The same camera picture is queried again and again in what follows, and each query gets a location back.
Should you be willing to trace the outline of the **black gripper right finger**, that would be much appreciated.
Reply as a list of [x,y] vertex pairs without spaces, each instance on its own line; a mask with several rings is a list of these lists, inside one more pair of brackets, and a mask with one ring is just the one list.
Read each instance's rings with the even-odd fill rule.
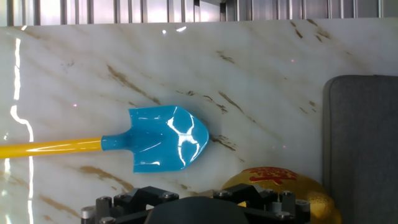
[[297,199],[291,191],[237,184],[214,192],[213,198],[235,204],[244,223],[310,224],[310,202]]

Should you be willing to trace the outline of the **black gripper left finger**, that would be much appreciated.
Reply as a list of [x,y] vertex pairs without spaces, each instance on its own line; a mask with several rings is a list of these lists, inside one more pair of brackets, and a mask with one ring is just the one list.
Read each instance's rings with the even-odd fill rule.
[[148,205],[156,207],[178,199],[177,193],[151,186],[114,197],[102,196],[94,205],[81,209],[81,224],[144,223],[150,213]]

